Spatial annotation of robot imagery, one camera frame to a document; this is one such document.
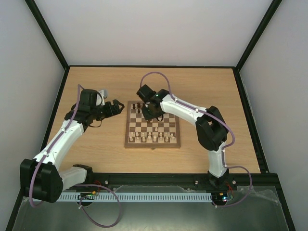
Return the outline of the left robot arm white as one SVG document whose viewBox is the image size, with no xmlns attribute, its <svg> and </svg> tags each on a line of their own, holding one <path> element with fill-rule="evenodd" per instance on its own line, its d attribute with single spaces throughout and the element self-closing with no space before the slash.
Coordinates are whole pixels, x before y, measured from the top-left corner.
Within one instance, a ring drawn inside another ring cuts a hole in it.
<svg viewBox="0 0 308 231">
<path fill-rule="evenodd" d="M 118 100 L 107 102 L 106 98 L 106 90 L 78 86 L 77 101 L 65 115 L 56 135 L 33 159 L 25 159 L 20 164 L 21 189 L 33 207 L 36 207 L 34 200 L 54 203 L 64 190 L 93 182 L 93 170 L 89 166 L 76 164 L 65 171 L 59 169 L 74 142 L 94 121 L 101 122 L 124 109 Z"/>
</svg>

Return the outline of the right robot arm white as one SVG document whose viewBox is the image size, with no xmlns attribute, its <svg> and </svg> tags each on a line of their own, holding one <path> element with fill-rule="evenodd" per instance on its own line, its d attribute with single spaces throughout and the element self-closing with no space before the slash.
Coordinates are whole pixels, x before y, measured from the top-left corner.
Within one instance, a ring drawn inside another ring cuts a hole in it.
<svg viewBox="0 0 308 231">
<path fill-rule="evenodd" d="M 136 94 L 144 103 L 141 111 L 146 120 L 160 118 L 168 113 L 195 126 L 200 145 L 208 150 L 210 184 L 217 189 L 225 185 L 228 171 L 223 147 L 226 145 L 228 129 L 218 108 L 198 107 L 182 101 L 168 90 L 156 92 L 146 84 Z"/>
</svg>

